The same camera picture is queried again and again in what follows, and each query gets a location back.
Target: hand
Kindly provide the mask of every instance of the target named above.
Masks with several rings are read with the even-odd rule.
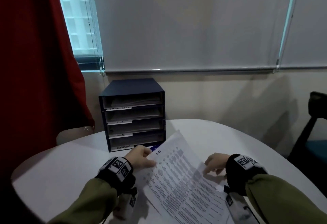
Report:
[[[211,154],[204,163],[207,167],[203,170],[203,174],[208,174],[210,171],[220,174],[225,169],[229,157],[230,155],[224,153]]]
[[[156,161],[148,160],[146,158],[151,152],[152,151],[150,150],[150,148],[138,145],[137,147],[129,151],[128,154],[126,154],[125,159],[127,159],[132,164],[134,170],[155,167]]]

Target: beige wall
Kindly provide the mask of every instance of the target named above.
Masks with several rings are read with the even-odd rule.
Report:
[[[102,77],[83,73],[88,107],[103,131],[98,95],[114,79],[147,76]],[[288,155],[308,122],[311,91],[327,93],[326,71],[280,72],[268,75],[153,75],[166,93],[167,119],[205,119],[233,127]],[[327,139],[327,121],[319,120],[311,138]],[[64,131],[63,143],[89,134]]]

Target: file organizer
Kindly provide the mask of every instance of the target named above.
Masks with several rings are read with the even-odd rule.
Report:
[[[113,80],[99,101],[109,152],[166,140],[165,91],[153,78]]]

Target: green sleeve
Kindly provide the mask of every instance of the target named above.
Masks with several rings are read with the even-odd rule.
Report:
[[[327,215],[288,182],[257,174],[245,186],[247,197],[267,224],[327,223]]]
[[[104,180],[89,180],[80,196],[48,224],[99,224],[116,206],[117,191]]]

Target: person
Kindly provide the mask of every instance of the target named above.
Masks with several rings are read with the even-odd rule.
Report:
[[[98,175],[89,180],[77,200],[49,224],[100,223],[117,204],[117,197],[127,193],[135,183],[133,171],[156,165],[148,160],[149,148],[137,146],[124,158],[108,160]],[[247,196],[267,224],[327,223],[327,215],[300,190],[286,181],[268,175],[255,160],[240,154],[210,155],[203,173],[217,175],[226,169],[229,190]]]

